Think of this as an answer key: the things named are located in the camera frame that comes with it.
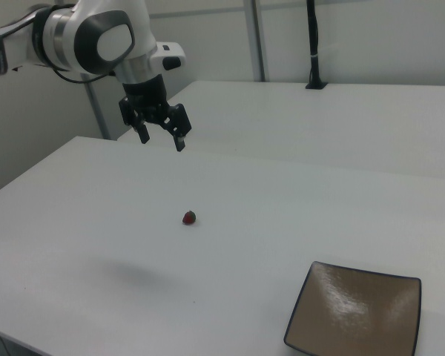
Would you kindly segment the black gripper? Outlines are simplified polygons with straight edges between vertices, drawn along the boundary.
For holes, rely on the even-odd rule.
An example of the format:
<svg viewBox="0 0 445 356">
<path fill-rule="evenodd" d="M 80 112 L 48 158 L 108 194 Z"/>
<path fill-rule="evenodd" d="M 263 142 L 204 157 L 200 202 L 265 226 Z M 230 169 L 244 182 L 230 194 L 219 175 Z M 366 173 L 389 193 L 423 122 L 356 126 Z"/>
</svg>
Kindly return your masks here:
<svg viewBox="0 0 445 356">
<path fill-rule="evenodd" d="M 146 122 L 160 125 L 169 132 L 175 148 L 181 152 L 185 148 L 185 137 L 192 126 L 183 104 L 169 106 L 167 91 L 161 74 L 139 84 L 123 84 L 125 97 L 119 101 L 119 108 L 125 125 L 132 127 L 140 142 L 149 139 Z"/>
</svg>

